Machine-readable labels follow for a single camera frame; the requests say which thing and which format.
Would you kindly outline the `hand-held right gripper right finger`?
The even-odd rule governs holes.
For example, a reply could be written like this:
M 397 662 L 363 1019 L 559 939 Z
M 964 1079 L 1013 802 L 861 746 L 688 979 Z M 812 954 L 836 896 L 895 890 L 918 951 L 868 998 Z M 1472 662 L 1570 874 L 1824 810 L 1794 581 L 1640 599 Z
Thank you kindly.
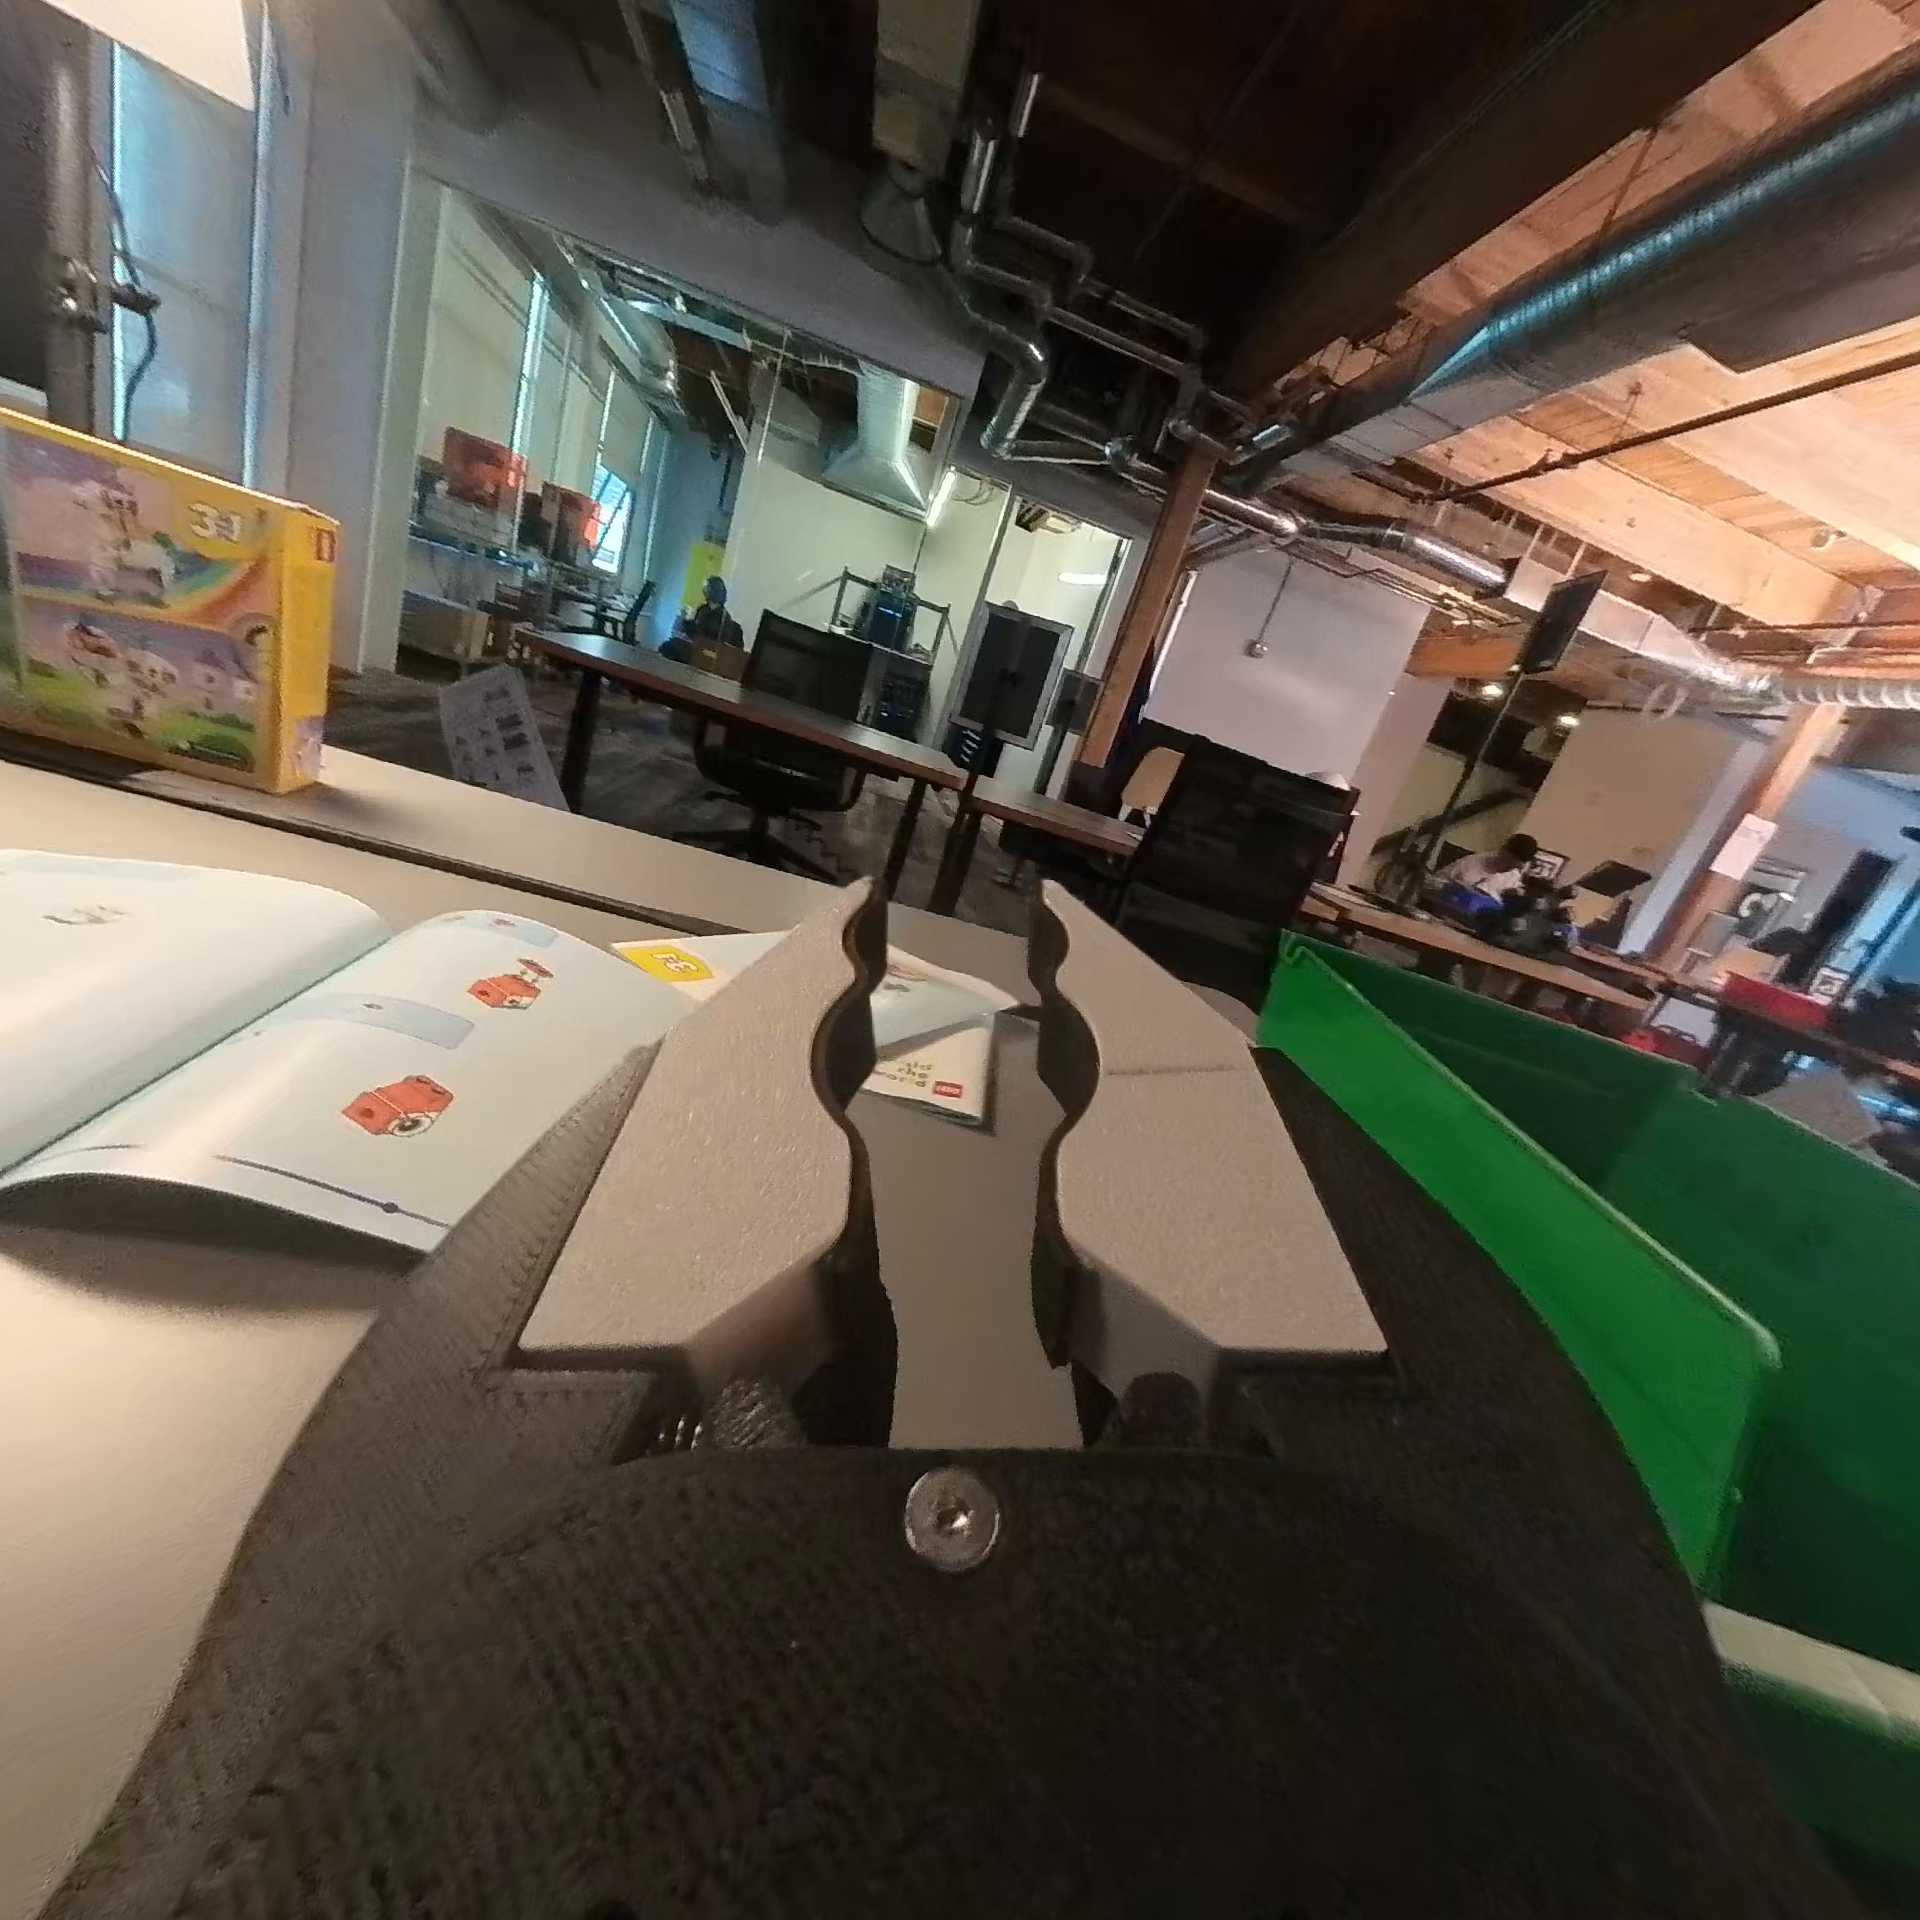
M 1112 1395 L 1285 1367 L 1373 1369 L 1384 1331 L 1247 1033 L 1046 879 L 1027 966 L 1063 1110 L 1040 1162 L 1044 1358 Z

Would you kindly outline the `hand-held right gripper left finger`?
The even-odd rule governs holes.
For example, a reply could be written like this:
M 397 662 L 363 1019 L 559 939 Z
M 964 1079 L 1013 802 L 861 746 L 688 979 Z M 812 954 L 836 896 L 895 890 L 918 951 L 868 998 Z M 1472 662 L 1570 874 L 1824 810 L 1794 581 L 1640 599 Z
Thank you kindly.
M 890 1402 L 899 1334 L 868 1146 L 885 898 L 858 879 L 655 1047 L 518 1337 L 547 1369 L 634 1365 L 709 1402 Z

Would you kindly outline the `small instruction booklet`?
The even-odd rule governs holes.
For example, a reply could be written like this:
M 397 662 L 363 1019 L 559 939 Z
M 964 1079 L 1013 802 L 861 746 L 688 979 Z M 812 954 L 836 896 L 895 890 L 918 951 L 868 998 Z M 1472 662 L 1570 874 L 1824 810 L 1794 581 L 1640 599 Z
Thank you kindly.
M 864 1089 L 964 1123 L 990 1114 L 997 1022 L 1020 1005 L 990 979 L 890 946 L 870 989 L 876 1065 Z
M 810 1041 L 847 987 L 846 954 L 790 930 L 654 935 L 614 942 L 612 958 L 642 975 L 591 1014 L 591 1033 L 612 1047 L 655 1041 L 718 1002 L 712 1025 L 749 1039 Z

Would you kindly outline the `green plastic bin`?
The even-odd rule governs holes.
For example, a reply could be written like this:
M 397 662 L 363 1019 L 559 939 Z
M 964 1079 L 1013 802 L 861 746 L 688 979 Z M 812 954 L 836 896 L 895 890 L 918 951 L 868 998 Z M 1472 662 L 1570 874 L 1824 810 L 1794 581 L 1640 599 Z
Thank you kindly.
M 1870 1912 L 1915 1914 L 1915 1187 L 1677 1063 L 1311 939 L 1258 1038 L 1527 1294 L 1776 1793 Z

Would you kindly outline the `black mesh chair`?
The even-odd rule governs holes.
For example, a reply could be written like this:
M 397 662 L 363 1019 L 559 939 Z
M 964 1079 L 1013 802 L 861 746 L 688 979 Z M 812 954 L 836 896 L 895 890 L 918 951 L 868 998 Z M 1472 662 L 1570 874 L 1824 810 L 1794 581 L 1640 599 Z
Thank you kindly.
M 1115 930 L 1179 979 L 1258 1013 L 1357 791 L 1192 741 L 1115 896 Z

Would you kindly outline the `row of cluttered desks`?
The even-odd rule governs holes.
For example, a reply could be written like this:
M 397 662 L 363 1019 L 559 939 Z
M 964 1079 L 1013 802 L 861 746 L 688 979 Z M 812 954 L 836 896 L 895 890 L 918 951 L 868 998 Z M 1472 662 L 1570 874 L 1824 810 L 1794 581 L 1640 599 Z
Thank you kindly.
M 1648 992 L 1579 973 L 1570 961 L 1523 954 L 1448 923 L 1365 903 L 1328 883 L 1310 889 L 1301 907 L 1301 923 L 1310 931 L 1344 946 L 1373 942 L 1391 949 L 1415 970 L 1444 978 L 1484 998 L 1499 998 L 1544 1017 L 1564 1017 L 1608 1035 L 1643 1024 L 1656 1000 Z

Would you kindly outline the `white printed paper sheet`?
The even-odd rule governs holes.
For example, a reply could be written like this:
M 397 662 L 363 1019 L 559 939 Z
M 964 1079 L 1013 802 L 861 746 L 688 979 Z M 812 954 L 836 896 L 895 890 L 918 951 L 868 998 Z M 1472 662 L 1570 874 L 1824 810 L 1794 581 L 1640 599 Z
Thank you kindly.
M 438 688 L 448 774 L 510 800 L 567 810 L 526 675 L 511 662 L 470 670 Z

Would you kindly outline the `open pale blue instruction booklet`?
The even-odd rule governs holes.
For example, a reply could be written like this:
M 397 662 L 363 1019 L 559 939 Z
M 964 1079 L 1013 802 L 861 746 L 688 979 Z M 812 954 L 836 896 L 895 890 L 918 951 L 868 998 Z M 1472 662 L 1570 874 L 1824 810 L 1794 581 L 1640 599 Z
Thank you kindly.
M 694 998 L 540 919 L 2 855 L 5 1193 L 213 1193 L 424 1254 Z

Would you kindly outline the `dark long table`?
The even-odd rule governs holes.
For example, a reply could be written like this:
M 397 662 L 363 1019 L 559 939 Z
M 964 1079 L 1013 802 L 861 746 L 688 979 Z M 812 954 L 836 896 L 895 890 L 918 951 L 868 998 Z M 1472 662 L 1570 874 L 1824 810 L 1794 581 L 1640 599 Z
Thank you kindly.
M 954 872 L 955 858 L 976 848 L 974 800 L 978 778 L 976 774 L 964 774 L 941 751 L 887 735 L 855 719 L 830 714 L 827 711 L 802 705 L 774 693 L 744 688 L 688 662 L 663 661 L 655 654 L 606 635 L 541 631 L 518 623 L 515 638 L 541 661 L 574 666 L 581 675 L 567 719 L 559 763 L 559 791 L 572 809 L 581 809 L 584 802 L 584 782 L 591 765 L 591 742 L 604 690 L 618 682 L 651 705 L 692 712 L 726 728 L 751 728 L 796 741 L 836 765 L 858 767 L 876 776 L 902 778 L 907 783 L 907 798 L 879 867 L 879 889 L 890 898 L 895 896 L 906 874 L 906 862 L 911 855 L 927 792 L 939 791 L 954 794 L 954 819 L 943 841 L 941 872 Z

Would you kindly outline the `black office chair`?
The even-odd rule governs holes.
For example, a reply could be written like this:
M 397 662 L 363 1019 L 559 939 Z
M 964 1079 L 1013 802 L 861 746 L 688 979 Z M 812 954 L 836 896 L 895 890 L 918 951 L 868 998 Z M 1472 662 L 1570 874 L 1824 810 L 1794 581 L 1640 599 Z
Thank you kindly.
M 855 721 L 868 661 L 851 635 L 813 631 L 787 614 L 760 613 L 741 685 L 836 721 Z M 847 813 L 861 798 L 867 767 L 810 737 L 766 726 L 701 721 L 692 735 L 692 765 L 709 782 L 711 800 L 744 809 L 748 822 L 700 829 L 698 848 L 748 858 L 810 879 L 836 871 L 776 838 L 780 825 L 815 829 L 822 813 Z

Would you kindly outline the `black monitor on stand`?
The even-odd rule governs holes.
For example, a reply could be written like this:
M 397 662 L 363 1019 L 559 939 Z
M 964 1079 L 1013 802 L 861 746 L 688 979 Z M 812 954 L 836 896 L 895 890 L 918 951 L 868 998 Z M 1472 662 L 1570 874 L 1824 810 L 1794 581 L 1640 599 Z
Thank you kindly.
M 1075 625 L 1015 603 L 982 607 L 954 719 L 976 737 L 967 765 L 974 783 L 997 774 L 1008 746 L 1035 742 L 1071 635 Z

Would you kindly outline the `black monitor on pole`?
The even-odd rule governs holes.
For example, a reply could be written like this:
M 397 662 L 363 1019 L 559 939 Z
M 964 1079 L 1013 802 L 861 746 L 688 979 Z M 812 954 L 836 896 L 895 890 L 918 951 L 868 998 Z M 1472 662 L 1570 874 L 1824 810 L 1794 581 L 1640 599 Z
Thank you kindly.
M 1474 750 L 1472 763 L 1463 767 L 1463 783 L 1492 754 L 1501 726 L 1506 725 L 1506 714 L 1520 696 L 1520 693 L 1525 690 L 1525 685 L 1560 664 L 1570 641 L 1579 635 L 1587 613 L 1592 607 L 1592 599 L 1605 585 L 1605 569 L 1590 569 L 1567 575 L 1547 592 L 1538 614 L 1527 629 L 1516 662 L 1511 662 L 1511 666 L 1501 675 L 1501 693 L 1494 705 L 1494 714 L 1486 725 L 1484 737 Z

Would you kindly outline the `metal exhaust hood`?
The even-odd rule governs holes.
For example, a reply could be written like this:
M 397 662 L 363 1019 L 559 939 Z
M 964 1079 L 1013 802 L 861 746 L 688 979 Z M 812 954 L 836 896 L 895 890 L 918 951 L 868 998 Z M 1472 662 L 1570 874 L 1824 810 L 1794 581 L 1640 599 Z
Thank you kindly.
M 931 526 L 949 480 L 949 451 L 959 399 L 872 362 L 855 373 L 855 416 L 834 443 L 822 443 L 821 482 L 864 504 Z

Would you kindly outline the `silver ceiling pipes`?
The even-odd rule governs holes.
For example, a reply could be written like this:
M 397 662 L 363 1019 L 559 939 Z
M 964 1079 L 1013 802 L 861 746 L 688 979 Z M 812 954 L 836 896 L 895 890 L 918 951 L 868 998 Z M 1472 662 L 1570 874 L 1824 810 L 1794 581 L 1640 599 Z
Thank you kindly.
M 1020 166 L 1050 74 L 1024 64 L 1006 111 L 967 121 L 943 242 L 946 290 L 1003 369 L 976 438 L 1006 464 L 1099 466 L 1154 490 L 1165 486 L 1160 446 L 1197 447 L 1234 473 L 1279 451 L 1290 427 L 1272 402 L 1255 403 L 1211 376 L 1210 331 L 1187 312 L 1142 298 L 1099 269 L 1099 251 L 1018 207 Z M 1050 399 L 1056 344 L 1093 347 L 1133 369 L 1164 403 L 1126 424 L 1125 409 L 1086 416 Z

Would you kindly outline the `wooden post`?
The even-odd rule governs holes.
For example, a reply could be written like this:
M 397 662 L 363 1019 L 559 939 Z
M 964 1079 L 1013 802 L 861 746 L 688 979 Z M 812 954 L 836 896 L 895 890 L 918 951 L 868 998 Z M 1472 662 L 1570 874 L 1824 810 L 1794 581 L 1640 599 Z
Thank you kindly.
M 1131 599 L 1109 651 L 1088 728 L 1082 735 L 1078 765 L 1090 770 L 1106 767 L 1119 741 L 1119 730 L 1133 709 L 1136 690 L 1160 638 L 1174 590 L 1183 575 L 1187 545 L 1204 504 L 1213 469 L 1215 454 L 1197 443 L 1189 443 L 1168 480 Z

